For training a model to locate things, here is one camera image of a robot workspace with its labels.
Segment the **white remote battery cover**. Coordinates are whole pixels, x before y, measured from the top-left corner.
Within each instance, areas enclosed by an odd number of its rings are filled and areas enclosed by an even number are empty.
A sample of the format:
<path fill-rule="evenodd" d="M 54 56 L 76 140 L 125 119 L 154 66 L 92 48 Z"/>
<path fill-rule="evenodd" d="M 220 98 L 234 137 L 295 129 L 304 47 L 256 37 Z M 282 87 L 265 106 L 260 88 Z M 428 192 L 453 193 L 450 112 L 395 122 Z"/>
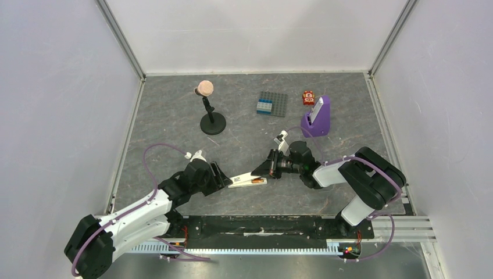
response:
<path fill-rule="evenodd" d="M 230 185 L 231 187 L 233 186 L 239 186 L 239 185 L 250 185 L 252 184 L 251 183 L 251 180 L 254 180 L 256 179 L 255 176 L 252 176 L 251 173 L 244 173 L 244 174 L 240 174 L 238 176 L 235 176 L 235 177 L 232 177 L 231 180 L 232 180 L 232 184 Z"/>

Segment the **white remote control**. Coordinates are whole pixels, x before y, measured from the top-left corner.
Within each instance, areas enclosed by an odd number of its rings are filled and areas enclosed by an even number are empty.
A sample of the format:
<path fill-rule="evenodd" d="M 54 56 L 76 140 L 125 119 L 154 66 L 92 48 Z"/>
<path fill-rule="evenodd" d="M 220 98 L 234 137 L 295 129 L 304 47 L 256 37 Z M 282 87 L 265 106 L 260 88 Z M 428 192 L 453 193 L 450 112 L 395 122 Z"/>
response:
<path fill-rule="evenodd" d="M 256 177 L 249 180 L 238 180 L 229 185 L 229 188 L 239 188 L 239 187 L 249 187 L 254 185 L 265 185 L 267 184 L 266 178 Z"/>

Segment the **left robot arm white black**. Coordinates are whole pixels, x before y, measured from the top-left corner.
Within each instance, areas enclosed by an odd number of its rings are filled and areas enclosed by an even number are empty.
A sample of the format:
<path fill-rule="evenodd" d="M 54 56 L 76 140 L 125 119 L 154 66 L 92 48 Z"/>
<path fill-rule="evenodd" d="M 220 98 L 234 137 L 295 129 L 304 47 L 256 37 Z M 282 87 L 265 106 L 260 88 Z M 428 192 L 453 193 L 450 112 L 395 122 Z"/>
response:
<path fill-rule="evenodd" d="M 208 196 L 232 183 L 216 162 L 193 159 L 130 206 L 102 217 L 83 217 L 64 249 L 72 275 L 99 278 L 122 254 L 144 241 L 165 234 L 178 236 L 183 217 L 177 207 L 194 194 Z"/>

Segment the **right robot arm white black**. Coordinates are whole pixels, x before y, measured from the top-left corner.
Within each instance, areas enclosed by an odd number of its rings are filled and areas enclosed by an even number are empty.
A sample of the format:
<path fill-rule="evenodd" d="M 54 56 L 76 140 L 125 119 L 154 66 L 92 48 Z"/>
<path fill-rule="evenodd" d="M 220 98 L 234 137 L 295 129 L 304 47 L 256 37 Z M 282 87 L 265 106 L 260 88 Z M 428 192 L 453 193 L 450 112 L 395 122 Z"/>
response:
<path fill-rule="evenodd" d="M 311 189 L 347 183 L 355 197 L 336 216 L 336 230 L 351 237 L 359 224 L 376 211 L 400 198 L 407 183 L 403 172 L 367 146 L 353 155 L 328 163 L 317 161 L 305 141 L 294 141 L 286 152 L 272 149 L 253 176 L 279 179 L 284 173 L 298 174 Z"/>

